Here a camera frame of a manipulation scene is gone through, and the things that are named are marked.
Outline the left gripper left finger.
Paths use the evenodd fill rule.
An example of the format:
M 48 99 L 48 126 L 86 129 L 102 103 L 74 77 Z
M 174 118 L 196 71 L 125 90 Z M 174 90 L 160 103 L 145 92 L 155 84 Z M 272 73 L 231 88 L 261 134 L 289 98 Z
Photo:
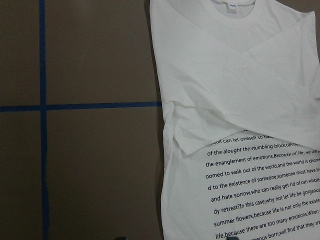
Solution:
M 114 240 L 128 240 L 128 238 L 126 236 L 119 236 L 116 237 Z

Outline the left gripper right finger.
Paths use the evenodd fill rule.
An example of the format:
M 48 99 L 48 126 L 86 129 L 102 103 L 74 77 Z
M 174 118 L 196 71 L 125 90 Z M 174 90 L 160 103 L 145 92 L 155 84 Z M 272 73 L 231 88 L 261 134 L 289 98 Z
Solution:
M 237 236 L 227 236 L 225 240 L 240 240 Z

